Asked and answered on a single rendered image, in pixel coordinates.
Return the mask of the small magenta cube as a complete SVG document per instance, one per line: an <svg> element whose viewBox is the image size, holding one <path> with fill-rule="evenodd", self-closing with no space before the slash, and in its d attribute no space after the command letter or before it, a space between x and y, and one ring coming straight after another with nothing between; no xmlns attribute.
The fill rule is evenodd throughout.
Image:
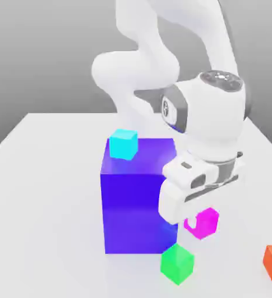
<svg viewBox="0 0 272 298"><path fill-rule="evenodd" d="M184 228L197 239L202 240L216 232L219 213L213 208L207 208L196 215L196 226L189 225L189 220L184 221Z"/></svg>

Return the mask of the large blue box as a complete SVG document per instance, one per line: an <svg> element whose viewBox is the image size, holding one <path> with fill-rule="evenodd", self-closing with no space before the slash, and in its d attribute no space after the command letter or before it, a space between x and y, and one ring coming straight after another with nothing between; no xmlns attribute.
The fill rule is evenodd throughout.
<svg viewBox="0 0 272 298"><path fill-rule="evenodd" d="M177 225L159 214L162 169L175 156L173 139L139 139L131 161L111 158L105 146L100 172L107 254L161 254L177 241Z"/></svg>

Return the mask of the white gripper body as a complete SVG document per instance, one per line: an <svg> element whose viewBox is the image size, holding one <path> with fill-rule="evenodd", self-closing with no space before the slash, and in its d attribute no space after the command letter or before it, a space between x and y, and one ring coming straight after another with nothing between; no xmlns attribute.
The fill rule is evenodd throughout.
<svg viewBox="0 0 272 298"><path fill-rule="evenodd" d="M223 197L220 189L235 182L238 178L239 175L235 175L221 186L203 186L187 190L182 190L166 179L160 188L159 214L172 225L180 223L209 207L215 207Z"/></svg>

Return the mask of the small green cube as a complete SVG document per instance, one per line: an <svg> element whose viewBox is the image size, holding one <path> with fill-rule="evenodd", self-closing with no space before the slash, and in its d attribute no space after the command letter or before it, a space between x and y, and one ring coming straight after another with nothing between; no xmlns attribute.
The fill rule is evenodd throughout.
<svg viewBox="0 0 272 298"><path fill-rule="evenodd" d="M176 285L182 284L194 270L195 256L175 243L161 255L160 271Z"/></svg>

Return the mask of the small cyan cube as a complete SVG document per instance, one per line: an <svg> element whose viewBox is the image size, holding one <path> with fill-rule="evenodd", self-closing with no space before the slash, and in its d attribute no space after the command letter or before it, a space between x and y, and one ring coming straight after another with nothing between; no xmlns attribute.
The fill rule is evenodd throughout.
<svg viewBox="0 0 272 298"><path fill-rule="evenodd" d="M112 158L131 161L138 152L138 132L117 129L109 138L109 152Z"/></svg>

